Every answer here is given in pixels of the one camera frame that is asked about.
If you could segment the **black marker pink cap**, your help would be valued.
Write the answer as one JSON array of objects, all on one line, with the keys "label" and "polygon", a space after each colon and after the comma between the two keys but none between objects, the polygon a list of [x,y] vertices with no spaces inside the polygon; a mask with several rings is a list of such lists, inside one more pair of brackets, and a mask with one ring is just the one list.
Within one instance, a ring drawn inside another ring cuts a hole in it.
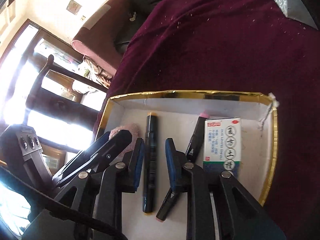
[{"label": "black marker pink cap", "polygon": [[[200,149],[204,142],[205,121],[209,119],[209,117],[210,116],[207,113],[203,112],[197,119],[195,129],[193,131],[187,150],[185,152],[187,160],[191,163],[195,163],[199,156]],[[159,220],[160,222],[164,222],[166,220],[166,218],[176,205],[177,201],[179,200],[180,194],[181,193],[178,191],[173,191],[172,188],[169,189],[159,211],[157,212],[157,220]]]}]

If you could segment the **white green medicine box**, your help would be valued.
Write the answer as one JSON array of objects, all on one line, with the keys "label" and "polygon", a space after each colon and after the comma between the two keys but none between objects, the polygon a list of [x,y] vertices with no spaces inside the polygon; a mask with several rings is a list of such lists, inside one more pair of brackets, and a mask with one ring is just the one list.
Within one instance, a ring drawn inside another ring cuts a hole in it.
[{"label": "white green medicine box", "polygon": [[204,125],[203,169],[238,176],[241,162],[241,119],[208,119]]}]

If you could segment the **gold rimmed cardboard tray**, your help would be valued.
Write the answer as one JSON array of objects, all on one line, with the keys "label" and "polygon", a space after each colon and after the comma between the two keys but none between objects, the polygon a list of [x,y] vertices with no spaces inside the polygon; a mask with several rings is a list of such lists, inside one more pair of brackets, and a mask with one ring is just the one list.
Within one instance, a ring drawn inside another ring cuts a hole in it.
[{"label": "gold rimmed cardboard tray", "polygon": [[173,138],[178,151],[187,149],[201,113],[211,118],[241,118],[242,152],[238,179],[263,206],[268,196],[278,152],[279,102],[273,94],[167,90],[113,96],[101,118],[96,140],[118,126],[137,124],[144,138],[146,117],[158,115],[158,175],[156,211],[142,211],[143,172],[137,193],[123,193],[123,233],[128,239],[185,239],[187,196],[183,194],[169,218],[156,219],[158,208],[170,187],[165,158],[165,140]]}]

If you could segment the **dark wooden chair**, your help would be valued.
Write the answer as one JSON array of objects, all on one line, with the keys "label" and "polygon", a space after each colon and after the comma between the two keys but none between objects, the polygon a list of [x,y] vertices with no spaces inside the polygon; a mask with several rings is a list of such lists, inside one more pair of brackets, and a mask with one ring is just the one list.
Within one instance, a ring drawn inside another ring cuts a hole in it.
[{"label": "dark wooden chair", "polygon": [[28,123],[30,113],[35,111],[93,131],[98,111],[81,103],[84,94],[72,89],[75,81],[95,92],[107,92],[104,86],[55,64],[54,56],[49,55],[26,99],[23,124]]}]

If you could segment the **large grey cardboard box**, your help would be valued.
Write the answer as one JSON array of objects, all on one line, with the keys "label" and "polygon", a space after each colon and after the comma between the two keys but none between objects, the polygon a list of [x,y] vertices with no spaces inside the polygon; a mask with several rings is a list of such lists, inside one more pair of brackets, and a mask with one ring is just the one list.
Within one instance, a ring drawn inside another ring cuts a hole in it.
[{"label": "large grey cardboard box", "polygon": [[287,18],[309,25],[316,30],[316,22],[302,0],[274,0]]}]

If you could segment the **small wall plaque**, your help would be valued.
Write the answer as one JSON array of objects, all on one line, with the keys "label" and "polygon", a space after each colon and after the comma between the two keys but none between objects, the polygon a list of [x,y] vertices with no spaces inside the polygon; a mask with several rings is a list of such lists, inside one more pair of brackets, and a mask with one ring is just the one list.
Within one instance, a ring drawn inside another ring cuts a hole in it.
[{"label": "small wall plaque", "polygon": [[72,13],[73,15],[77,15],[78,12],[80,11],[81,7],[82,6],[79,3],[77,3],[76,1],[70,0],[70,2],[67,5],[66,10],[68,12]]}]

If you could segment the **maroon velvet table cloth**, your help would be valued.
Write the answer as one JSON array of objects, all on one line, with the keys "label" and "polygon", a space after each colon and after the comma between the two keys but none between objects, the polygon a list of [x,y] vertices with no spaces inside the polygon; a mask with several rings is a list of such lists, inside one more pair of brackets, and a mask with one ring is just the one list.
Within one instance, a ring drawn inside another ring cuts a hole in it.
[{"label": "maroon velvet table cloth", "polygon": [[279,155],[264,208],[288,239],[319,239],[319,31],[274,0],[163,0],[108,96],[172,89],[276,96]]}]

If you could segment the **black marker orange cap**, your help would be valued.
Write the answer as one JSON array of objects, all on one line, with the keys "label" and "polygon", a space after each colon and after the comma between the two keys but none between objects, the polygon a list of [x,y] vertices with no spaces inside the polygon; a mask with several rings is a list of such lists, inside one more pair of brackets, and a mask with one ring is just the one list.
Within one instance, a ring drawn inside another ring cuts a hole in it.
[{"label": "black marker orange cap", "polygon": [[144,156],[143,212],[152,213],[155,207],[157,183],[158,118],[156,113],[147,116]]}]

